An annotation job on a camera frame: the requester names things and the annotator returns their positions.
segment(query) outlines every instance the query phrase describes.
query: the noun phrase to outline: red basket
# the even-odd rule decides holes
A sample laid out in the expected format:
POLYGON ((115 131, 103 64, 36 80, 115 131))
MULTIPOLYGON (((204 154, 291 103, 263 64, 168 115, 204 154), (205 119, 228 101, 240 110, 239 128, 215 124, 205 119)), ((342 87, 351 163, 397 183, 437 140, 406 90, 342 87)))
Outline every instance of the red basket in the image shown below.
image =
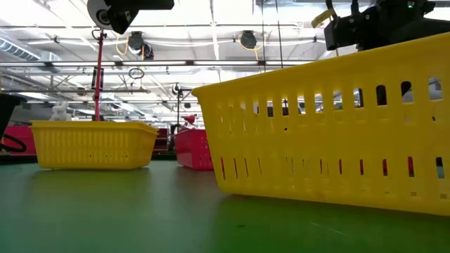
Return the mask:
MULTIPOLYGON (((27 150, 22 153, 11 152, 12 155, 36 155, 36 148, 34 146, 33 133, 28 126, 8 126, 6 127, 5 134, 9 134, 12 137, 18 138, 26 146, 27 150)), ((14 148, 20 148, 20 146, 11 141, 8 138, 4 138, 5 145, 14 148)))
POLYGON ((175 152, 178 163, 195 170, 213 170, 206 131, 189 129, 175 136, 175 152))

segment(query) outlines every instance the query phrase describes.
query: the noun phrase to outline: red bin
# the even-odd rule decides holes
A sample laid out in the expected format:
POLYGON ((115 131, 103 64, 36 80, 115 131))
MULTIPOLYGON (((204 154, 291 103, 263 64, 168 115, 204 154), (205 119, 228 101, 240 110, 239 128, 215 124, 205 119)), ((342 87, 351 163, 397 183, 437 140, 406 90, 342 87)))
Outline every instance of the red bin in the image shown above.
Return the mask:
POLYGON ((178 163, 191 169, 213 170, 210 148, 203 129, 189 129, 175 135, 178 163))

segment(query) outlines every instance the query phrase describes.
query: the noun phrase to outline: white stuffed toy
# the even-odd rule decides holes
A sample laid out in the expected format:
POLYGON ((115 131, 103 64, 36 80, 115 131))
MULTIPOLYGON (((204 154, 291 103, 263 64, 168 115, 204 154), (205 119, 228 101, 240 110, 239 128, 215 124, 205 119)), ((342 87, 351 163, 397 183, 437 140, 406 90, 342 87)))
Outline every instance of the white stuffed toy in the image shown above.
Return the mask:
POLYGON ((72 121, 72 117, 65 113, 65 111, 68 109, 69 103, 63 101, 63 102, 57 102, 53 108, 51 108, 51 111, 53 114, 51 115, 50 120, 53 121, 72 121))

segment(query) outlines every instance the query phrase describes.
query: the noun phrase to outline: basket rim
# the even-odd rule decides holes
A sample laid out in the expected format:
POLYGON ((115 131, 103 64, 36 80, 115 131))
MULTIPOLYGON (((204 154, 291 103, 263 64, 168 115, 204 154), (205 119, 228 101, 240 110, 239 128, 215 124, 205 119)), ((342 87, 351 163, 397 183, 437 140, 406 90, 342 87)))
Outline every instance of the basket rim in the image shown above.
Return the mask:
POLYGON ((155 127, 149 126, 142 122, 66 122, 66 121, 47 121, 32 120, 30 121, 31 129, 53 129, 53 128, 83 128, 83 129, 139 129, 147 131, 151 134, 158 134, 155 127))

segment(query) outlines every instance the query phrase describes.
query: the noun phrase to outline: red object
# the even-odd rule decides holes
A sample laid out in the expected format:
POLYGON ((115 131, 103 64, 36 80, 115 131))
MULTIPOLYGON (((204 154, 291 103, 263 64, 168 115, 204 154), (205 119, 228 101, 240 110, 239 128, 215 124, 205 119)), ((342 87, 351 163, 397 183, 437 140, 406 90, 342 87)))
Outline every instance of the red object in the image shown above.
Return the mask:
MULTIPOLYGON (((34 146, 33 133, 28 126, 8 126, 6 127, 5 134, 9 134, 12 137, 18 138, 26 146, 27 150, 22 153, 11 152, 12 155, 36 155, 36 148, 34 146)), ((11 141, 8 138, 4 138, 5 145, 13 148, 20 148, 20 145, 11 141)))
POLYGON ((178 163, 191 169, 213 170, 210 148, 203 129, 189 129, 175 135, 178 163))
POLYGON ((103 29, 100 31, 100 38, 98 38, 98 60, 97 60, 97 80, 96 80, 96 121, 100 121, 100 109, 98 108, 98 99, 100 98, 100 77, 101 77, 101 55, 103 50, 103 29))
POLYGON ((186 117, 184 117, 184 120, 189 122, 189 124, 194 124, 195 123, 195 115, 186 116, 186 117))

